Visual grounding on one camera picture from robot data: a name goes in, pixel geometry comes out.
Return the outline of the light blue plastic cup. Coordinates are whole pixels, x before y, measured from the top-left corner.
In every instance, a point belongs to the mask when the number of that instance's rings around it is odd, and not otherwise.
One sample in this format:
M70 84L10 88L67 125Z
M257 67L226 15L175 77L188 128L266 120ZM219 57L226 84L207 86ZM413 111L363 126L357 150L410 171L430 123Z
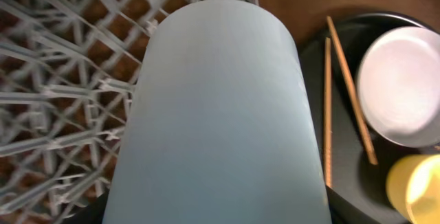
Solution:
M296 45L257 5L207 0L148 42L105 223L330 223Z

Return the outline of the yellow bowl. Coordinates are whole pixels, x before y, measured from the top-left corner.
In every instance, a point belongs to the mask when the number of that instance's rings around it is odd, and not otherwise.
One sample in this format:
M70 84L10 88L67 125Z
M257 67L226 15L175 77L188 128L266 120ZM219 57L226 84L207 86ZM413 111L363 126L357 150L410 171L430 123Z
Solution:
M411 223L439 224L439 156L400 159L387 175L386 195Z

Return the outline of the grey round plate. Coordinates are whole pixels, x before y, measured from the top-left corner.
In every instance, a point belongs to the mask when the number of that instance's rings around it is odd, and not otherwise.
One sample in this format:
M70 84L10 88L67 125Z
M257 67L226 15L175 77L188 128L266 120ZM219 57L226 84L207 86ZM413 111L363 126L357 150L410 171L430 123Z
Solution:
M411 148L439 143L439 34L399 27L379 36L357 72L357 95L369 126Z

